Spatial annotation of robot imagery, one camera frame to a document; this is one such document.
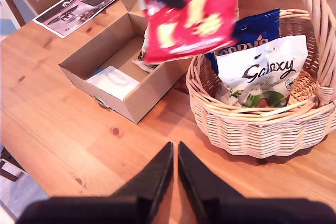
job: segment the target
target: wood grain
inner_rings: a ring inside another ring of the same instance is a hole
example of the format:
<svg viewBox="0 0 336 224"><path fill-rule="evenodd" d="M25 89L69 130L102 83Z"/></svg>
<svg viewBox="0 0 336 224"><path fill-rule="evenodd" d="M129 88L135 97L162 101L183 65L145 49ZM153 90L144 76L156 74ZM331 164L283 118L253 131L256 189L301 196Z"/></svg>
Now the wood grain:
<svg viewBox="0 0 336 224"><path fill-rule="evenodd" d="M328 1L336 12L336 0ZM30 22L1 43L1 140L48 195L109 195L172 141L175 173L160 216L196 223L176 172L177 144L184 141L246 197L307 197L336 209L335 133L290 157L232 156L196 126L183 79L139 125L76 89L58 63L116 19L116 4L65 39ZM303 8L301 0L240 0L239 6L241 17Z"/></svg>

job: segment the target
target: open cardboard box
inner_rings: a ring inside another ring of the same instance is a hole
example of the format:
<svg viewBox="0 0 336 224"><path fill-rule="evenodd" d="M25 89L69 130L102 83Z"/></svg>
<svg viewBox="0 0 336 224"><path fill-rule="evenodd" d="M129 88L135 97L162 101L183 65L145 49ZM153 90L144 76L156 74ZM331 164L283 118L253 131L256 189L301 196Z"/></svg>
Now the open cardboard box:
<svg viewBox="0 0 336 224"><path fill-rule="evenodd" d="M122 1L125 4L132 0ZM128 7L135 8L134 13L124 13L59 65L77 88L138 123L187 71L190 59L162 63L151 73L135 65L132 59L140 53L147 21L137 9L137 0ZM108 66L140 83L123 101L86 81L98 69Z"/></svg>

